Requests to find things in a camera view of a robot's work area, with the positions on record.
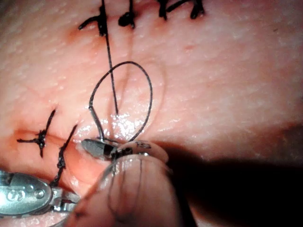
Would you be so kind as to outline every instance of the black suture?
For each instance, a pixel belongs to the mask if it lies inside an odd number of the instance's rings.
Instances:
[[[167,7],[166,11],[171,12],[174,9],[178,8],[181,6],[183,3],[188,2],[190,0],[180,0],[177,1],[176,3],[172,4],[171,6]],[[202,15],[205,14],[204,8],[203,8],[203,3],[202,0],[192,0],[194,3],[194,7],[190,13],[190,18],[191,19],[196,19],[196,17],[201,13]]]
[[[56,110],[53,110],[51,112],[51,115],[48,117],[46,128],[43,130],[40,130],[40,132],[38,134],[36,134],[36,136],[38,136],[38,138],[35,138],[32,140],[18,139],[17,142],[19,142],[19,143],[36,143],[40,149],[40,157],[43,157],[43,148],[45,147],[45,136],[46,136],[48,128],[52,122],[55,112],[56,112]]]
[[[181,6],[183,3],[187,2],[187,1],[190,1],[190,0],[177,1],[176,3],[172,4],[171,6],[168,6],[166,9],[166,12],[169,13],[169,12],[173,11],[174,9],[178,8],[179,6]]]
[[[168,0],[157,0],[158,3],[160,3],[160,9],[159,9],[159,17],[164,18],[164,20],[167,20],[167,15],[166,15],[166,5]]]
[[[109,73],[111,73],[113,70],[115,70],[116,68],[118,68],[119,66],[121,65],[125,65],[125,64],[132,64],[132,65],[135,65],[137,66],[143,73],[144,75],[146,76],[146,79],[148,81],[148,85],[150,87],[150,101],[149,101],[149,107],[148,107],[148,111],[147,111],[147,115],[146,115],[146,118],[144,120],[144,123],[142,124],[141,128],[138,130],[138,132],[133,136],[131,137],[131,139],[129,140],[130,141],[133,141],[144,129],[145,125],[147,124],[147,121],[149,119],[149,116],[151,114],[151,110],[152,110],[152,83],[151,83],[151,79],[149,77],[149,75],[147,74],[147,72],[145,71],[145,69],[139,65],[138,63],[134,62],[134,61],[124,61],[124,62],[121,62],[117,65],[115,65],[111,70],[109,70],[100,80],[99,82],[96,84],[91,96],[90,96],[90,99],[89,99],[89,110],[91,111],[91,115],[98,127],[98,131],[99,131],[99,134],[100,134],[100,137],[101,137],[101,140],[104,139],[104,132],[103,132],[103,129],[102,129],[102,126],[101,126],[101,122],[99,120],[99,118],[97,117],[97,114],[96,114],[96,111],[93,107],[93,101],[94,101],[94,97],[95,97],[95,93],[96,91],[98,90],[100,84],[102,83],[102,81],[108,76]]]
[[[63,169],[66,168],[65,160],[64,160],[64,155],[63,155],[63,154],[64,154],[64,151],[66,150],[66,148],[67,148],[67,146],[68,146],[68,144],[69,144],[69,142],[70,142],[70,140],[71,140],[72,135],[74,134],[74,132],[75,132],[75,130],[76,130],[76,127],[77,127],[77,125],[75,125],[75,126],[73,127],[72,131],[70,132],[70,135],[69,135],[68,139],[67,139],[66,142],[63,144],[63,146],[60,147],[59,158],[58,158],[58,164],[57,164],[57,167],[58,167],[59,170],[58,170],[57,175],[56,175],[55,178],[53,179],[53,181],[50,182],[50,184],[49,184],[51,187],[56,187],[56,186],[58,186],[59,180],[60,180],[60,178],[61,178],[61,174],[62,174],[62,172],[63,172]]]
[[[118,24],[122,27],[131,25],[132,28],[134,25],[134,4],[133,0],[129,0],[129,11],[124,13],[118,20]]]
[[[100,36],[105,36],[105,40],[106,40],[106,44],[107,44],[108,63],[109,63],[109,68],[111,69],[111,68],[113,68],[113,64],[112,64],[112,58],[111,58],[111,54],[110,54],[110,47],[109,47],[108,30],[107,30],[107,16],[106,16],[106,11],[105,11],[104,0],[102,0],[102,6],[100,6],[99,10],[100,10],[99,16],[94,16],[94,17],[88,18],[78,27],[78,29],[81,30],[85,26],[87,26],[89,23],[91,23],[93,21],[97,21]],[[118,103],[117,103],[117,97],[116,97],[115,81],[114,81],[113,72],[111,72],[110,77],[111,77],[111,82],[112,82],[112,90],[113,90],[113,95],[114,95],[116,115],[118,115],[119,111],[118,111]]]
[[[205,11],[203,8],[202,0],[193,0],[193,2],[194,2],[194,7],[193,10],[191,11],[190,18],[196,19],[196,17],[199,15],[199,12],[201,12],[201,14],[204,14]]]

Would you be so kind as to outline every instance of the skin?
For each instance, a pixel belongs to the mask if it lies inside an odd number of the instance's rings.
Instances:
[[[98,136],[87,109],[97,81],[108,71],[105,39],[96,23],[100,1],[2,1],[0,34],[0,167],[52,180],[59,148],[78,124],[65,152],[60,185],[81,196],[107,162],[77,146]],[[139,138],[170,157],[303,161],[303,5],[300,0],[205,0],[206,16],[189,18],[184,4],[158,18],[156,1],[134,4],[136,28],[119,27],[125,0],[106,1],[113,65],[135,61],[149,73],[153,106]],[[106,135],[125,142],[144,121],[149,88],[132,66],[114,71],[119,117],[110,79],[94,107]],[[56,114],[41,159],[33,139]],[[208,223],[197,214],[199,225]]]

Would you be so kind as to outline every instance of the metal instrument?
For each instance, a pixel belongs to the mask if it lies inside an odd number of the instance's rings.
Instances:
[[[22,173],[0,170],[0,218],[71,212],[79,196]]]

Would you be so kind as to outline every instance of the pink skin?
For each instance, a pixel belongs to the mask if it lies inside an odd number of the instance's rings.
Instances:
[[[301,162],[296,146],[302,134],[291,133],[302,131],[303,123],[301,1],[204,2],[205,17],[191,20],[188,3],[164,22],[156,1],[140,1],[132,30],[117,25],[128,1],[106,1],[113,64],[136,61],[153,84],[151,116],[140,139],[171,156],[205,161]],[[52,180],[59,147],[78,124],[60,185],[84,195],[108,165],[76,146],[98,135],[87,107],[94,85],[108,71],[105,39],[95,23],[83,31],[77,27],[99,14],[100,1],[1,4],[0,167]],[[114,76],[120,116],[110,117],[115,112],[109,78],[94,106],[107,135],[123,142],[144,120],[149,90],[133,66],[118,68]],[[53,109],[41,159],[36,144],[16,139],[34,138]],[[203,226],[206,221],[198,218]]]

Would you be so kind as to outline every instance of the stitch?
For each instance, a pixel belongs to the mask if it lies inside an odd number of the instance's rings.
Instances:
[[[38,138],[35,138],[32,140],[18,139],[17,142],[18,143],[36,143],[40,148],[40,156],[43,157],[43,148],[45,147],[45,136],[46,136],[48,128],[52,122],[55,112],[56,112],[56,110],[53,110],[51,112],[51,115],[48,117],[46,128],[43,129],[42,131],[40,130],[40,132],[38,134],[36,134],[36,136],[38,136]]]
[[[160,3],[160,8],[159,8],[159,17],[164,18],[164,20],[167,20],[167,15],[166,15],[166,5],[168,0],[157,0],[158,3]]]
[[[129,11],[124,13],[118,20],[118,24],[122,27],[125,27],[127,25],[131,25],[131,27],[134,29],[134,10],[133,10],[133,0],[129,0]]]
[[[60,180],[60,178],[61,178],[61,174],[62,174],[62,172],[63,172],[63,169],[66,168],[63,153],[64,153],[64,151],[66,150],[67,145],[69,144],[69,142],[70,142],[70,140],[71,140],[71,137],[72,137],[72,135],[74,134],[74,132],[75,132],[75,130],[76,130],[76,127],[77,127],[77,125],[75,125],[75,126],[73,127],[72,131],[70,132],[70,135],[69,135],[68,139],[67,139],[66,142],[63,144],[63,146],[60,147],[59,158],[58,158],[58,164],[57,164],[57,167],[58,167],[59,170],[58,170],[57,175],[56,175],[55,178],[53,179],[53,181],[50,182],[50,184],[49,184],[49,185],[52,186],[52,187],[58,186],[59,180]]]
[[[174,9],[176,9],[177,7],[181,6],[183,3],[188,2],[190,0],[180,0],[174,4],[172,4],[171,6],[169,6],[166,11],[167,12],[171,12]],[[194,3],[194,7],[190,13],[190,18],[191,19],[196,19],[196,17],[198,16],[199,12],[203,15],[205,14],[205,10],[202,4],[202,0],[192,0]]]
[[[111,58],[111,54],[110,54],[110,47],[109,47],[108,30],[107,30],[107,17],[106,17],[104,0],[102,0],[102,5],[100,6],[99,10],[100,10],[100,15],[99,16],[94,16],[94,17],[88,18],[87,20],[85,20],[78,27],[78,29],[82,30],[89,23],[91,23],[93,21],[97,21],[100,36],[105,36],[106,45],[107,45],[107,54],[108,54],[109,68],[112,69],[113,68],[113,64],[112,64],[112,58]],[[115,91],[114,74],[113,74],[112,71],[110,73],[110,77],[111,77],[111,82],[112,82],[112,90],[113,90],[113,95],[114,95],[116,115],[118,115],[119,110],[118,110],[117,97],[116,97],[116,91]]]

